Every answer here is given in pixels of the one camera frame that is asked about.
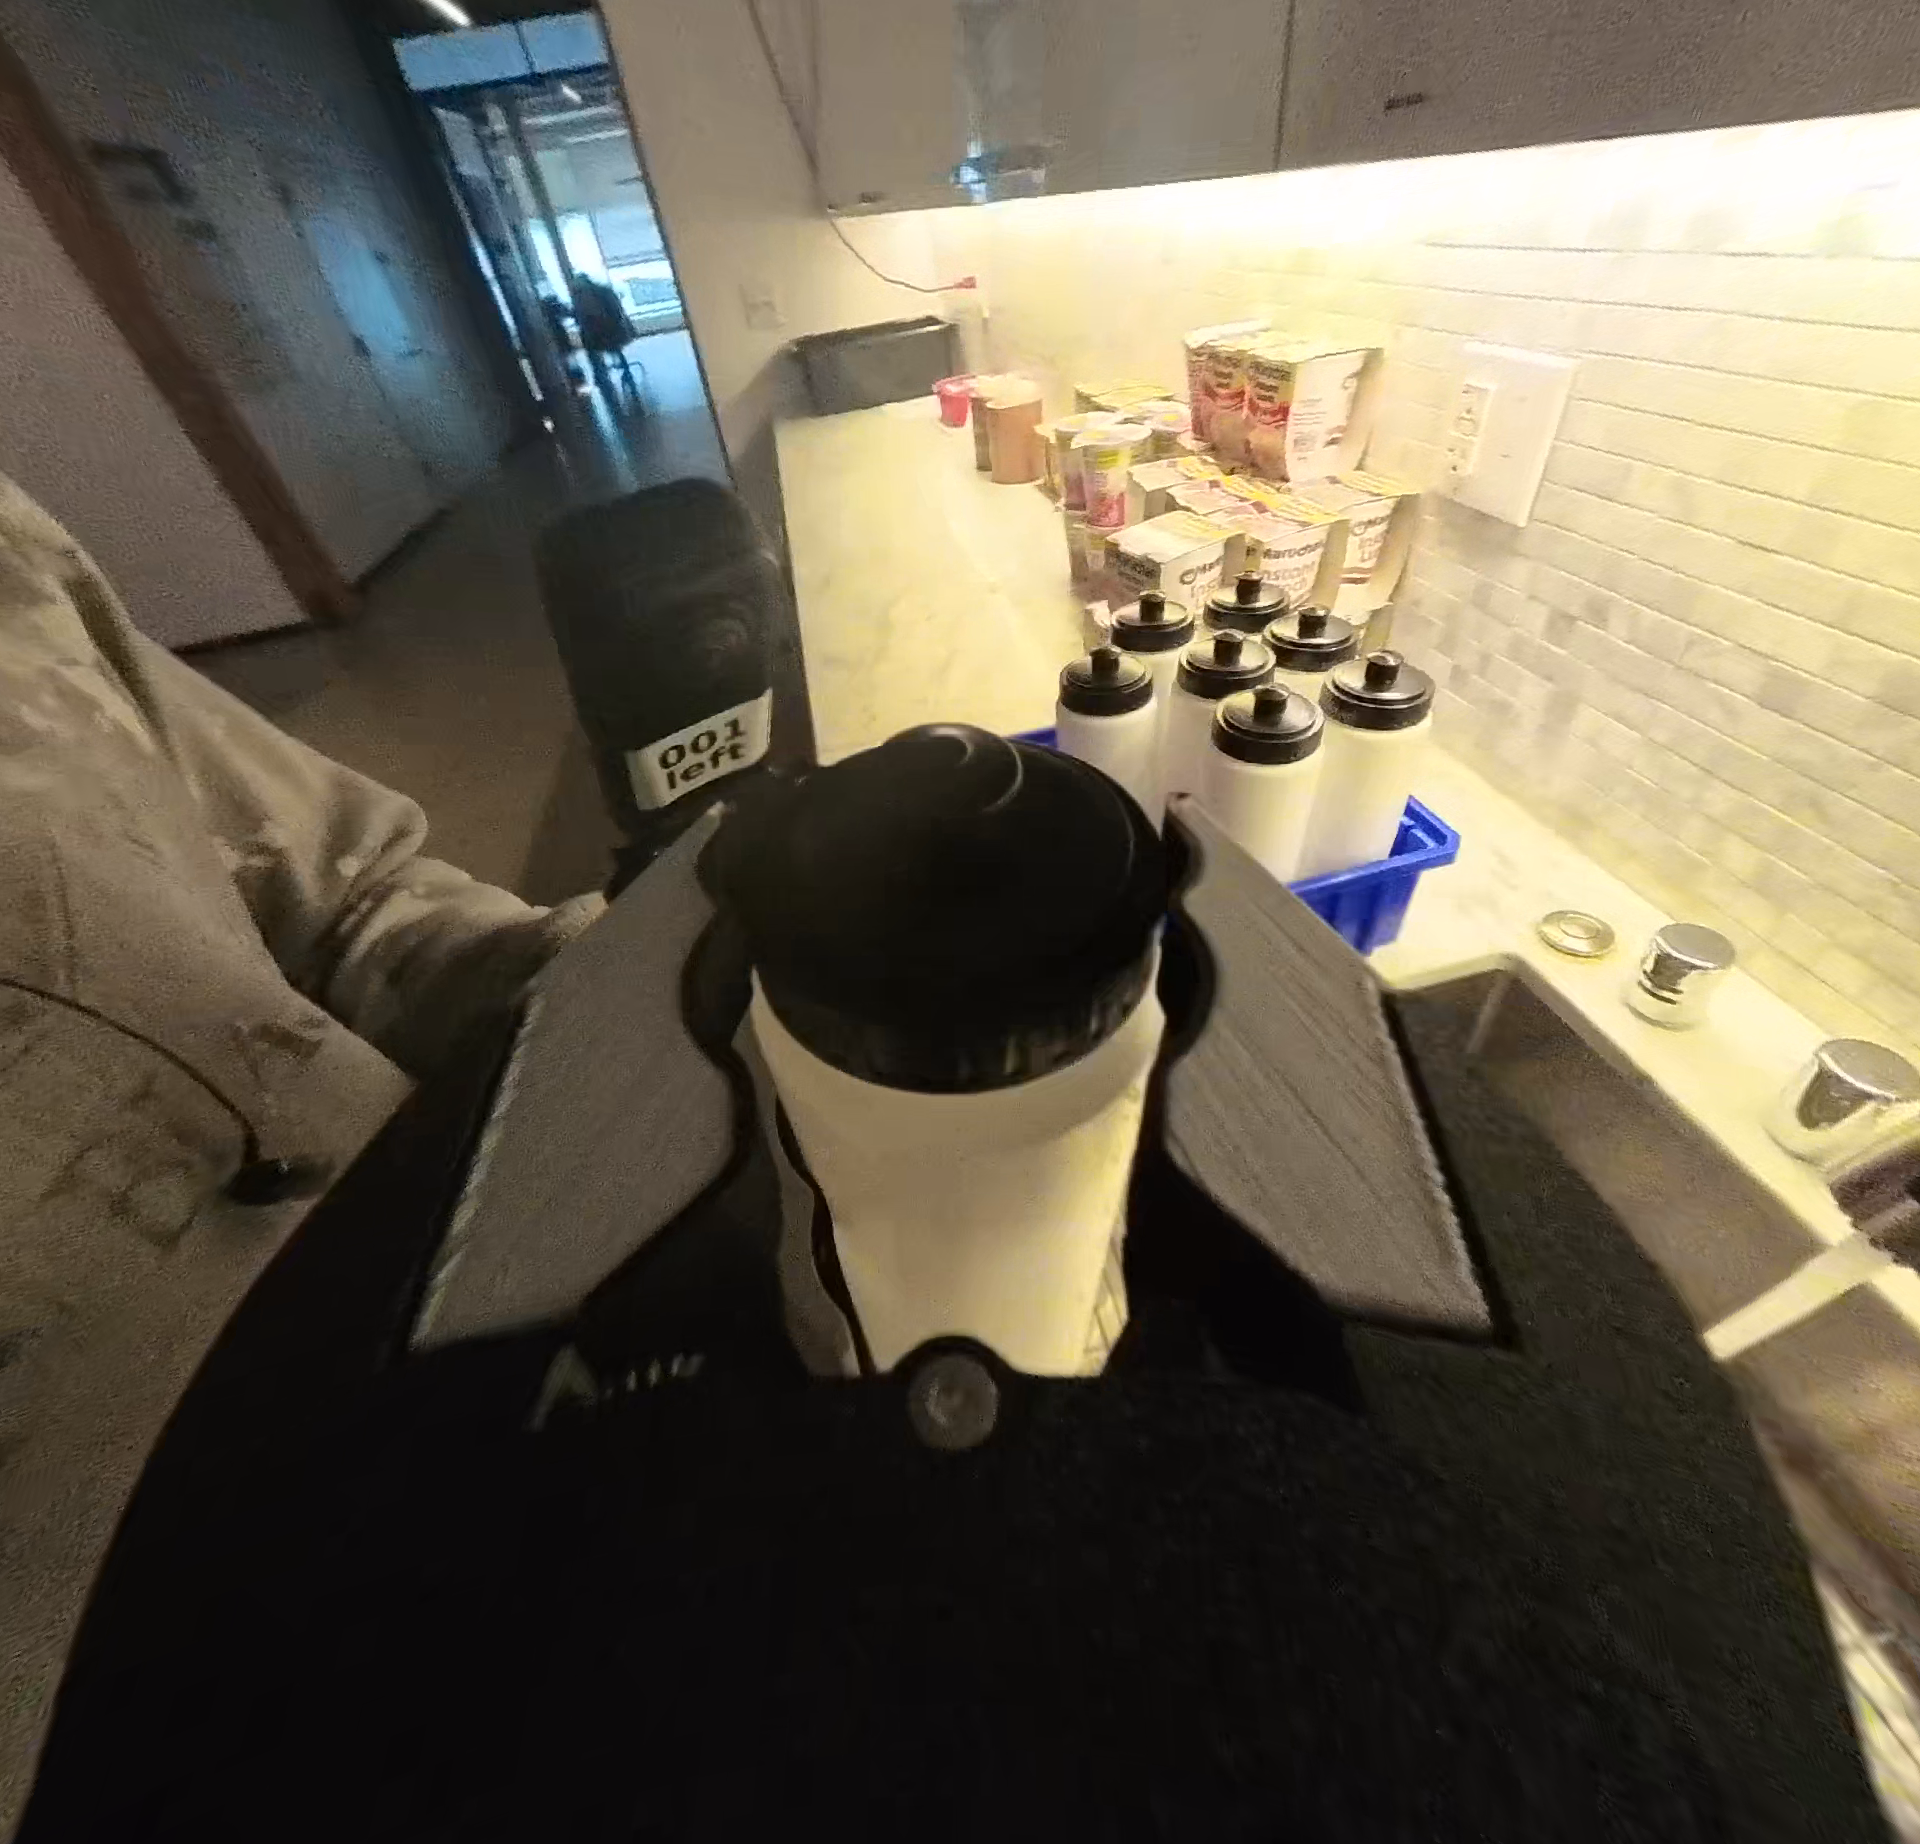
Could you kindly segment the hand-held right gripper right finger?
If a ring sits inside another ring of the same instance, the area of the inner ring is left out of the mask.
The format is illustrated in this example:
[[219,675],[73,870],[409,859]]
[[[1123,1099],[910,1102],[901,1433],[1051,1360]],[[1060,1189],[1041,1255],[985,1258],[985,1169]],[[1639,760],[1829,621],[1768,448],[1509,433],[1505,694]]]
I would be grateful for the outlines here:
[[1330,1311],[1491,1340],[1374,968],[1198,801],[1169,801],[1162,832],[1159,1147]]

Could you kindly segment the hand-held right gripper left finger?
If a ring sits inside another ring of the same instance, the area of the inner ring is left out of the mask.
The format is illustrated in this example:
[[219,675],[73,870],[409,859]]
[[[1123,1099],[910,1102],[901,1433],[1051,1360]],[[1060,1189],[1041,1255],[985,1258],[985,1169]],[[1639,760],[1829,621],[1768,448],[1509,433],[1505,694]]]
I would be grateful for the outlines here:
[[685,1015],[719,827],[687,827],[535,977],[412,1351],[558,1324],[727,1163],[729,1080]]

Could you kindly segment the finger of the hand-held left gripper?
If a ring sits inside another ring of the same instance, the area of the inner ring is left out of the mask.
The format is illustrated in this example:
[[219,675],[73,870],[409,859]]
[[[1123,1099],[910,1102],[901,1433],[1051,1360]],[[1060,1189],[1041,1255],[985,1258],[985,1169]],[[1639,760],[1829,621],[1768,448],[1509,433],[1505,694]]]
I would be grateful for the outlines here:
[[852,1304],[826,1198],[788,1115],[771,1122],[771,1167],[779,1201],[776,1268],[789,1343],[817,1378],[870,1378],[876,1365]]

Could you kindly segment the white squeeze bottle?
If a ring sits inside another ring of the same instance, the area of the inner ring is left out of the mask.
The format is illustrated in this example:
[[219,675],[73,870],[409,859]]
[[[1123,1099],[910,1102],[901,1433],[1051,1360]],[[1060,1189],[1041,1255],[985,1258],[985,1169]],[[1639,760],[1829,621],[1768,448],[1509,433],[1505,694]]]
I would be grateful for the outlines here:
[[1148,812],[1063,753],[928,725],[743,805],[709,849],[864,1357],[955,1337],[1096,1376],[1165,1033]]

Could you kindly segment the blue plastic bin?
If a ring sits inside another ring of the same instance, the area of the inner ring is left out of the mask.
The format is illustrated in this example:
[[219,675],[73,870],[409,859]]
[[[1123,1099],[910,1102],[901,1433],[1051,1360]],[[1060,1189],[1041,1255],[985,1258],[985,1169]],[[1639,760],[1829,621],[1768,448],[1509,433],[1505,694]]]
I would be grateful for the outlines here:
[[[1331,751],[1323,713],[1299,696],[1241,692],[1212,710],[1195,797],[1246,849],[1273,857],[1294,802],[1311,821],[1320,802],[1338,801]],[[993,735],[968,764],[963,896],[979,928],[993,926],[1027,958],[1074,958],[1086,970],[1117,968],[1159,935],[1175,864],[1112,773],[1049,738]],[[1385,832],[1385,857],[1290,881],[1293,896],[1361,952],[1397,937],[1416,879],[1455,857],[1455,833],[1405,787],[1399,775],[1388,782],[1385,802],[1405,809]]]

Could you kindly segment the cluster of white bottles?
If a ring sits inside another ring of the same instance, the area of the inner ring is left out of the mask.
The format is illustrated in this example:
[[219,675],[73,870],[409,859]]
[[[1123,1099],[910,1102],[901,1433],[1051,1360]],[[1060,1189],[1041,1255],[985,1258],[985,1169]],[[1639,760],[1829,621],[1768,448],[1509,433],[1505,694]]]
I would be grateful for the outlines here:
[[1209,631],[1146,589],[1060,670],[1053,748],[1153,824],[1193,801],[1294,884],[1394,853],[1434,694],[1401,653],[1361,652],[1327,609]]

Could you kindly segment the white marble desk countertop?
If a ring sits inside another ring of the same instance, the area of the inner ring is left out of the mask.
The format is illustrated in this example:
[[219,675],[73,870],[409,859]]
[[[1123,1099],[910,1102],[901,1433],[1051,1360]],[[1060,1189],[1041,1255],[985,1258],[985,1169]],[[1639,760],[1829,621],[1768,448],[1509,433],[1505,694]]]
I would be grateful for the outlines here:
[[[1051,722],[1058,668],[1080,642],[1061,522],[1030,484],[972,468],[971,437],[921,396],[776,426],[788,556],[821,753],[839,758],[921,722],[1022,730]],[[1737,968],[1708,1021],[1667,1031],[1623,985],[1666,906],[1575,849],[1448,751],[1419,801],[1458,853],[1419,884],[1381,984],[1426,990],[1511,971],[1596,1048],[1613,1048],[1807,1228],[1815,1256],[1709,1331],[1721,1360],[1870,1286],[1917,1329],[1915,1274],[1872,1252],[1815,1169],[1763,1117],[1812,1054],[1808,1016]]]

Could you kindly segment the chrome counter cap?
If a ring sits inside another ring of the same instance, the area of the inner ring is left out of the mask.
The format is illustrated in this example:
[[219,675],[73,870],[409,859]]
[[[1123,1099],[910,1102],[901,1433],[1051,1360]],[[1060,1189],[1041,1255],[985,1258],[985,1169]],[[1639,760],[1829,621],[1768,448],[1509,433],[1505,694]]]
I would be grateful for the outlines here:
[[1666,923],[1647,937],[1623,985],[1623,1004],[1656,1027],[1697,1029],[1737,964],[1737,944],[1713,926]]
[[1915,1103],[1917,1071],[1905,1057],[1869,1039],[1831,1037],[1797,1069],[1763,1129],[1792,1160],[1831,1167],[1905,1124]]

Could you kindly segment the person's camouflage jacket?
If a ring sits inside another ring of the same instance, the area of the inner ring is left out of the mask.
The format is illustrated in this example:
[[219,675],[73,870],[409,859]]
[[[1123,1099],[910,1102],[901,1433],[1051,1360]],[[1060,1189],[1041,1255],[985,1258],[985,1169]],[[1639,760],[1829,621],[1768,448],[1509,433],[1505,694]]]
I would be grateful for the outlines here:
[[409,1084],[295,1001],[163,1039],[70,994],[4,990],[4,1831],[158,1433]]

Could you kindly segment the pile of instant noodle cups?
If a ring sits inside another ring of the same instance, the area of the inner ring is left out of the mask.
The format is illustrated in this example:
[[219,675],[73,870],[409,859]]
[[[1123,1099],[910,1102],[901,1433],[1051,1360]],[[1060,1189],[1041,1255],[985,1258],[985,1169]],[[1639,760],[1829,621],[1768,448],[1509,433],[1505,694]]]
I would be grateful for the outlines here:
[[1041,426],[1043,484],[1086,623],[1145,593],[1198,609],[1240,578],[1281,612],[1385,623],[1420,491],[1359,464],[1379,348],[1243,320],[1189,330],[1184,360],[1184,392],[1085,382]]

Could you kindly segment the under-cabinet light strip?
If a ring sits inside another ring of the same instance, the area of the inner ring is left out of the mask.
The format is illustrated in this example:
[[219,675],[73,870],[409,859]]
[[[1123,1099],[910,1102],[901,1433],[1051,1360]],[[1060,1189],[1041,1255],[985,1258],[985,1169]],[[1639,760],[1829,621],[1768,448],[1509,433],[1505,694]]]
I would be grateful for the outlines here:
[[1917,112],[907,210],[938,238],[1120,227],[1254,247],[1915,258]]

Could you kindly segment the grey upper cabinets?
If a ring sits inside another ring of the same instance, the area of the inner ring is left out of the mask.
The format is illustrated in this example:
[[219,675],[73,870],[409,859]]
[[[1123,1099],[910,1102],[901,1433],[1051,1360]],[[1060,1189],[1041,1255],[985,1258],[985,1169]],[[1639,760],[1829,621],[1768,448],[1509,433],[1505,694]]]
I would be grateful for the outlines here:
[[1915,106],[1917,0],[596,0],[834,217]]

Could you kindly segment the grey door wooden frame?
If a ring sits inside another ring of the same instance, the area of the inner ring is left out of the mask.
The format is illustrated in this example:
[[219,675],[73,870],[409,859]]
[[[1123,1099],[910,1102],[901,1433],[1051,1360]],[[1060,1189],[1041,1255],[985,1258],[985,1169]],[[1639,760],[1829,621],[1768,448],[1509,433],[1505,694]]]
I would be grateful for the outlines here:
[[357,593],[7,44],[1,153],[4,474],[169,647],[353,621]]

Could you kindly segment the white wall outlet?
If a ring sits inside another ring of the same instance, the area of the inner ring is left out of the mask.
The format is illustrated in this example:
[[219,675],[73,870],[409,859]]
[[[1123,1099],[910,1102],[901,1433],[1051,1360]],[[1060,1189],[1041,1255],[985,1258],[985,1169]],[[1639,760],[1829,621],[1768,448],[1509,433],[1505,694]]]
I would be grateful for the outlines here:
[[1500,525],[1524,529],[1575,371],[1577,360],[1558,352],[1463,343],[1441,409],[1441,492]]

